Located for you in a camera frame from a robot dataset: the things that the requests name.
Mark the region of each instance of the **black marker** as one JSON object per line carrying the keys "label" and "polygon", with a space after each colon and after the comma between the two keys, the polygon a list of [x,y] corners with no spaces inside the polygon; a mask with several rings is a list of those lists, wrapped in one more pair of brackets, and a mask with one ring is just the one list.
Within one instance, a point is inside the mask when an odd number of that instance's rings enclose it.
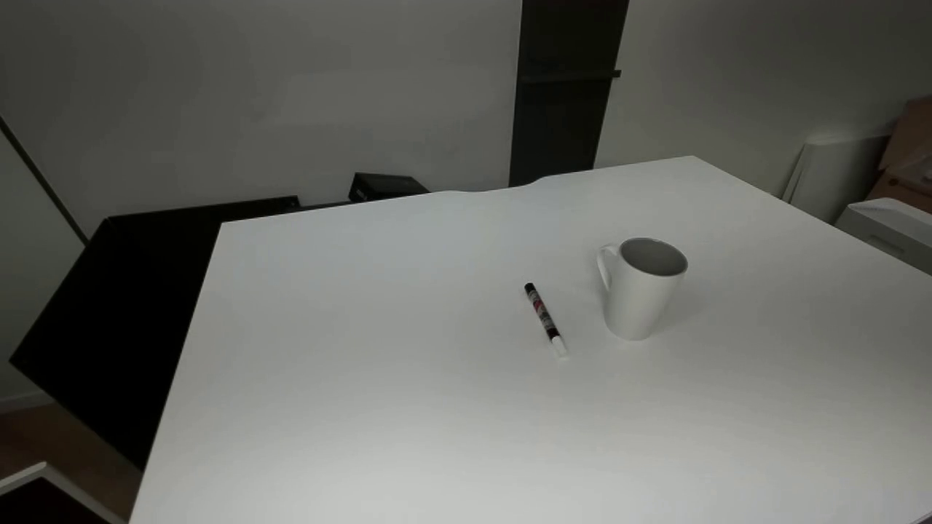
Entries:
{"label": "black marker", "polygon": [[560,329],[556,329],[543,294],[534,288],[534,283],[525,286],[525,294],[528,294],[537,316],[544,322],[544,332],[548,332],[551,342],[563,342]]}

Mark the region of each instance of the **white tabletop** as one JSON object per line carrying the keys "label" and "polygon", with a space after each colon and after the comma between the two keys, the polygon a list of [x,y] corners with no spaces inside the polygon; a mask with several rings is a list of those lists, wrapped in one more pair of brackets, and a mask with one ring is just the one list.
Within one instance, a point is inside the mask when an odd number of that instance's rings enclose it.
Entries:
{"label": "white tabletop", "polygon": [[[637,342],[593,270],[628,236],[690,259]],[[695,157],[232,222],[135,524],[914,524],[930,313],[930,277]]]}

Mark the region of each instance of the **gray wall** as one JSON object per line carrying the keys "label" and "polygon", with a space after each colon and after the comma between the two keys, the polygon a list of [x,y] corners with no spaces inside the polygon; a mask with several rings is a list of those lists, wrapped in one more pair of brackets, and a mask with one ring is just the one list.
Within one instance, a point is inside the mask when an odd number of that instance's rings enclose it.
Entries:
{"label": "gray wall", "polygon": [[85,232],[352,172],[508,184],[518,0],[4,0],[0,112]]}
{"label": "gray wall", "polygon": [[777,192],[818,134],[932,92],[930,0],[633,0],[598,163],[698,153]]}
{"label": "gray wall", "polygon": [[81,254],[27,163],[0,134],[0,409],[42,398],[10,354]]}

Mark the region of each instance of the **white mug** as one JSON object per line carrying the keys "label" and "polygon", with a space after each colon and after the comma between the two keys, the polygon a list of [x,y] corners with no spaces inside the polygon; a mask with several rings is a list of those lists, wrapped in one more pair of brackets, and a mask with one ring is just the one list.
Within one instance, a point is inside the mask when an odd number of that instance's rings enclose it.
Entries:
{"label": "white mug", "polygon": [[663,313],[688,255],[655,238],[628,238],[598,255],[607,288],[607,322],[620,338],[637,339]]}

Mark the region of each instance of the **floor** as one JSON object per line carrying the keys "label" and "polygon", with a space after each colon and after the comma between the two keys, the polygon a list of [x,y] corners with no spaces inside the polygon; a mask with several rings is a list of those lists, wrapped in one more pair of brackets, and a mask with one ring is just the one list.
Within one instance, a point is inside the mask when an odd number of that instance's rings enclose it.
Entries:
{"label": "floor", "polygon": [[139,468],[90,434],[59,403],[0,412],[0,476],[39,459],[55,465],[98,502],[129,517]]}

